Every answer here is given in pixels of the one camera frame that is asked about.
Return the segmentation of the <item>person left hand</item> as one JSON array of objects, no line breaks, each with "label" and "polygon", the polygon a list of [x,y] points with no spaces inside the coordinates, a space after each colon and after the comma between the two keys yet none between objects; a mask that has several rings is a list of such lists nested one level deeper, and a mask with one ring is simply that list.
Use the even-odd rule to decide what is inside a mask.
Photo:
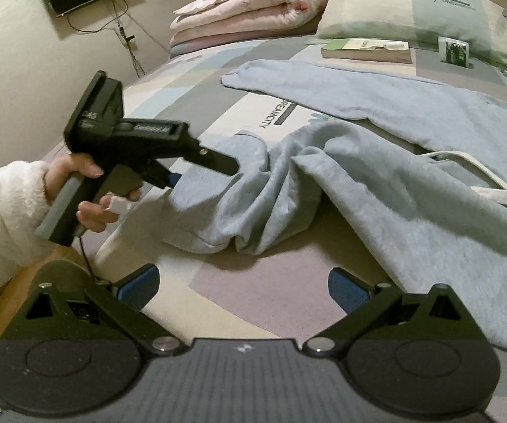
[{"label": "person left hand", "polygon": [[[53,204],[73,173],[96,179],[103,175],[103,170],[87,154],[69,154],[53,160],[43,176],[48,205]],[[76,211],[79,223],[93,232],[102,232],[109,223],[116,222],[119,215],[109,210],[112,198],[112,194],[107,194],[98,203],[80,202]]]}]

